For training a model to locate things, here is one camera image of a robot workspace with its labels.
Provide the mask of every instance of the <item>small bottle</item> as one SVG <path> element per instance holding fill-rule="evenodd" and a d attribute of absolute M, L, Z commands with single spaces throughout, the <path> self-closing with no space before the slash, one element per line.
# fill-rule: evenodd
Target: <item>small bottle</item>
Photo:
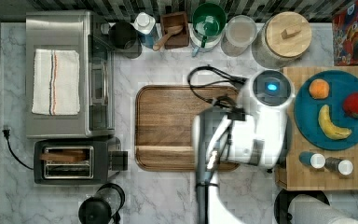
<path fill-rule="evenodd" d="M 138 14 L 133 24 L 135 30 L 141 39 L 141 43 L 147 48 L 152 49 L 153 45 L 158 41 L 158 33 L 156 28 L 156 20 L 144 12 Z"/>
<path fill-rule="evenodd" d="M 311 166 L 315 169 L 323 168 L 325 163 L 324 155 L 313 152 L 301 152 L 299 159 L 304 165 Z"/>
<path fill-rule="evenodd" d="M 342 175 L 350 175 L 353 171 L 351 161 L 329 157 L 326 159 L 325 167 L 330 171 L 340 172 Z"/>

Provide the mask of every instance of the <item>white marble countertop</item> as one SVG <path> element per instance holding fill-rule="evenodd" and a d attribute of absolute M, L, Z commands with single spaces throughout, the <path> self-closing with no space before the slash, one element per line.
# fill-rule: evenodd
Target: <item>white marble countertop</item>
<path fill-rule="evenodd" d="M 332 66 L 330 24 L 312 24 L 312 43 L 291 66 Z M 19 157 L 32 164 L 34 145 L 25 138 L 25 24 L 3 23 L 1 47 L 0 127 L 11 127 L 11 144 Z M 146 172 L 134 160 L 135 96 L 149 84 L 186 85 L 193 68 L 210 64 L 232 75 L 248 77 L 265 68 L 253 59 L 251 49 L 240 57 L 226 56 L 220 45 L 191 58 L 191 47 L 154 52 L 129 60 L 115 57 L 116 134 L 129 151 L 129 170 L 114 180 L 126 193 L 120 211 L 128 223 L 196 223 L 193 173 Z M 197 82 L 216 80 L 202 73 Z M 220 175 L 220 194 L 227 208 L 246 223 L 275 223 L 273 203 L 279 188 L 273 175 L 256 167 L 241 166 Z M 13 160 L 0 138 L 0 223 L 79 223 L 77 210 L 100 186 L 42 186 L 33 173 Z M 358 219 L 358 191 L 327 193 L 331 204 Z"/>

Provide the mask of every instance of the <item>black kettle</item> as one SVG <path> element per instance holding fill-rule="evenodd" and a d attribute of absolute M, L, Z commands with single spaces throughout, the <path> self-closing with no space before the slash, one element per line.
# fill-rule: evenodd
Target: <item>black kettle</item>
<path fill-rule="evenodd" d="M 107 183 L 101 186 L 94 196 L 84 201 L 78 216 L 82 224 L 115 224 L 121 220 L 118 210 L 124 205 L 124 190 L 117 184 Z"/>

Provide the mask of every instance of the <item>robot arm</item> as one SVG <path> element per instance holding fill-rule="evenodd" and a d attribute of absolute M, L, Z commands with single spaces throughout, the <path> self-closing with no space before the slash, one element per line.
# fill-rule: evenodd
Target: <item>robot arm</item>
<path fill-rule="evenodd" d="M 265 90 L 258 87 L 260 83 Z M 275 85 L 277 92 L 267 89 L 269 83 Z M 219 199 L 216 169 L 220 161 L 264 168 L 275 166 L 282 152 L 287 121 L 285 110 L 294 98 L 293 92 L 293 85 L 284 75 L 265 71 L 251 77 L 241 88 L 237 105 L 246 108 L 248 114 L 243 115 L 243 109 L 233 111 L 213 106 L 196 116 L 192 143 L 197 164 L 199 224 L 241 223 Z"/>

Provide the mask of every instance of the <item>jar lid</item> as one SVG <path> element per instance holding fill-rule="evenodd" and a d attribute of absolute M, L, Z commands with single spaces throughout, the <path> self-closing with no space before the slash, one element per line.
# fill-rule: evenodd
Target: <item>jar lid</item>
<path fill-rule="evenodd" d="M 343 175 L 350 175 L 353 171 L 353 164 L 351 161 L 341 161 L 338 165 L 338 170 Z"/>
<path fill-rule="evenodd" d="M 279 56 L 296 57 L 310 46 L 310 23 L 298 13 L 280 13 L 271 18 L 266 25 L 267 44 Z"/>
<path fill-rule="evenodd" d="M 80 205 L 78 216 L 83 224 L 108 224 L 112 211 L 107 202 L 91 197 Z"/>
<path fill-rule="evenodd" d="M 138 17 L 136 17 L 135 22 L 138 23 L 139 26 L 146 27 L 150 23 L 150 18 L 146 13 L 141 12 Z"/>
<path fill-rule="evenodd" d="M 315 169 L 323 168 L 325 163 L 326 159 L 322 154 L 316 153 L 310 157 L 310 165 L 312 165 L 312 167 Z"/>
<path fill-rule="evenodd" d="M 257 27 L 255 22 L 247 16 L 236 16 L 232 18 L 226 29 L 226 37 L 235 47 L 246 47 L 255 40 Z"/>

